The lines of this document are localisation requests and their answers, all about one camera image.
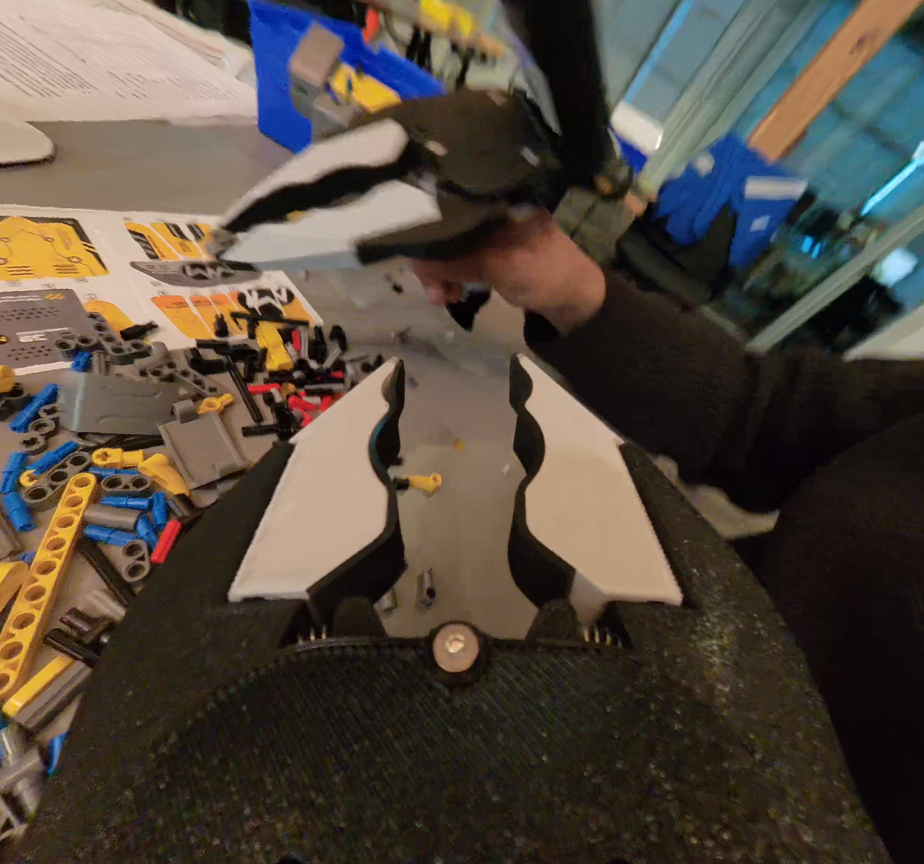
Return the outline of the blue striped jacket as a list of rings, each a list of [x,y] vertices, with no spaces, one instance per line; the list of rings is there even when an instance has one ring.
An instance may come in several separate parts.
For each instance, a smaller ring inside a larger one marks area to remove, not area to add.
[[[722,209],[728,209],[735,221],[728,262],[744,270],[770,244],[808,184],[728,133],[664,182],[652,218],[664,225],[676,244],[690,246],[704,238]]]

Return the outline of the black office chair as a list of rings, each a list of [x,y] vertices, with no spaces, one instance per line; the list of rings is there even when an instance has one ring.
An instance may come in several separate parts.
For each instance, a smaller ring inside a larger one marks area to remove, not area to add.
[[[648,208],[619,239],[613,267],[639,289],[666,295],[681,309],[705,306],[734,281],[730,255],[736,224],[737,216],[725,205],[703,237],[681,245]]]

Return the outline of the yellow grey sticker sheet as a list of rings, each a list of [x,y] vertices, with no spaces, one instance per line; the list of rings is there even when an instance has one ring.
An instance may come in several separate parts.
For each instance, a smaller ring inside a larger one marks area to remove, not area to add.
[[[135,261],[206,257],[214,216],[157,211],[90,211],[3,205],[1,210],[2,365],[18,374],[69,364],[55,341],[78,335],[80,317],[103,316],[118,334],[150,322],[171,351],[214,338],[222,314],[230,335],[246,336],[231,310],[322,324],[282,273],[236,285],[167,285],[134,269]]]

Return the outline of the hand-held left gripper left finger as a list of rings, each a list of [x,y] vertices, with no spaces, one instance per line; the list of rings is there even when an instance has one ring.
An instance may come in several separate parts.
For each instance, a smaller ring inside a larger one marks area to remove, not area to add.
[[[401,453],[405,381],[404,362],[387,359],[292,439],[229,603],[376,603],[403,576],[406,551],[389,470]]]

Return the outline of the person's right forearm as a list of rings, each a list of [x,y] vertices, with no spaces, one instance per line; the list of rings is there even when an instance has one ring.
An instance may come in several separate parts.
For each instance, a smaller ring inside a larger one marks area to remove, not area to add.
[[[810,478],[922,495],[920,361],[752,353],[706,318],[605,277],[600,309],[558,330],[525,315],[526,343],[619,434],[691,485],[746,511],[783,508]]]

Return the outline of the white metal stand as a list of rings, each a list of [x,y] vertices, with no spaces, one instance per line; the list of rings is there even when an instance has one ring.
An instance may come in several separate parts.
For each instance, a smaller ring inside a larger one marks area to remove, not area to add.
[[[1,167],[34,165],[52,160],[55,146],[31,124],[1,116]]]

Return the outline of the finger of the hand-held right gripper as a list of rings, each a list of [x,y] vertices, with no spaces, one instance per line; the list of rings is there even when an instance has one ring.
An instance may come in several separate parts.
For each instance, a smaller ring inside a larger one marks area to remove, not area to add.
[[[228,211],[230,231],[327,209],[429,170],[435,160],[399,122],[383,119],[317,142],[252,188]]]
[[[433,193],[391,181],[336,206],[305,211],[294,222],[260,223],[228,235],[215,257],[257,271],[353,269],[361,265],[361,242],[442,219]]]

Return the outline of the blue plastic bin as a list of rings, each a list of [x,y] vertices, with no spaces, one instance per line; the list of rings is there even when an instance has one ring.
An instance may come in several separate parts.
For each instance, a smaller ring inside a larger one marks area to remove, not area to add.
[[[312,139],[311,120],[290,95],[288,63],[301,39],[314,24],[344,43],[342,59],[387,85],[402,99],[445,94],[445,86],[403,56],[366,44],[359,26],[327,15],[266,0],[247,0],[249,33],[257,80],[258,128],[261,134],[298,153]]]

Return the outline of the pile of toy building pieces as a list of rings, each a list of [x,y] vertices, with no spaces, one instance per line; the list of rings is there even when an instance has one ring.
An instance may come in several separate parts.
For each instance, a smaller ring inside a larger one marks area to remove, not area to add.
[[[257,416],[265,414],[260,395],[270,396],[280,418],[272,425],[255,423],[258,432],[276,443],[256,463],[242,457],[237,443],[216,410],[200,412],[202,401],[214,400],[215,387],[192,371],[182,378],[175,366],[167,380],[156,370],[167,367],[164,357],[139,359],[132,374],[72,372],[63,385],[50,387],[36,399],[38,408],[55,402],[61,426],[71,434],[151,435],[160,432],[167,478],[156,465],[136,465],[139,477],[167,497],[189,497],[195,490],[235,479],[237,484],[211,503],[188,528],[188,520],[164,506],[148,505],[156,538],[150,561],[155,566],[140,596],[124,589],[135,583],[115,575],[116,601],[127,619],[114,628],[114,645],[99,659],[77,633],[64,637],[74,651],[70,663],[26,698],[22,709],[3,709],[14,727],[40,733],[46,726],[45,705],[57,684],[89,684],[89,696],[77,713],[76,731],[65,751],[62,774],[41,804],[20,801],[34,816],[34,854],[52,860],[88,859],[90,845],[104,842],[127,815],[134,788],[141,787],[142,768],[154,743],[168,729],[220,686],[231,685],[244,673],[268,660],[296,630],[320,632],[329,627],[335,608],[309,608],[297,601],[231,604],[227,592],[281,478],[290,442],[325,414],[378,366],[364,370],[350,354],[340,330],[325,335],[307,322],[285,320],[271,328],[305,333],[305,347],[294,373],[276,369],[282,384],[292,384],[292,401],[275,398],[270,384],[242,383],[237,395]]]

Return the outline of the white printed papers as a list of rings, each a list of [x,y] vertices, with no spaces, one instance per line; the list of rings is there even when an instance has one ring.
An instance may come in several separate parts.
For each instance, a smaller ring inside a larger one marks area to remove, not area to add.
[[[250,49],[143,0],[1,0],[2,116],[255,126]]]

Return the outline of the yellow grey toy vehicle model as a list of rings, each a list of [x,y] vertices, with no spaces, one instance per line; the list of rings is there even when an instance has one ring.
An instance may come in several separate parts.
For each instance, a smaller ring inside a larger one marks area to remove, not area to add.
[[[400,102],[399,95],[343,60],[345,42],[312,23],[287,64],[294,108],[311,123],[314,139],[326,139],[359,119]]]

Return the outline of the wooden beam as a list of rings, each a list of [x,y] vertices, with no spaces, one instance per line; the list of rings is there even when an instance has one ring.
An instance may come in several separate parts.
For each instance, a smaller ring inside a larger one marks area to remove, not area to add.
[[[861,0],[751,133],[748,144],[777,162],[849,81],[907,24],[923,0]]]

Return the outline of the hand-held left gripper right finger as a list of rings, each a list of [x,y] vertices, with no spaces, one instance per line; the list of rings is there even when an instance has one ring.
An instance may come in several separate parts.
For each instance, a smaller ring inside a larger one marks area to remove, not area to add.
[[[624,440],[523,354],[510,361],[509,401],[524,471],[507,546],[519,591],[537,608],[682,606]]]

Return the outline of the person's right hand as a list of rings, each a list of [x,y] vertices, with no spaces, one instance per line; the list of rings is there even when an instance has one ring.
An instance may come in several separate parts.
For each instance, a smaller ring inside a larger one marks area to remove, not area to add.
[[[558,331],[589,321],[606,297],[602,268],[548,211],[504,223],[456,257],[416,259],[411,266],[435,305],[455,303],[466,287],[479,284]]]

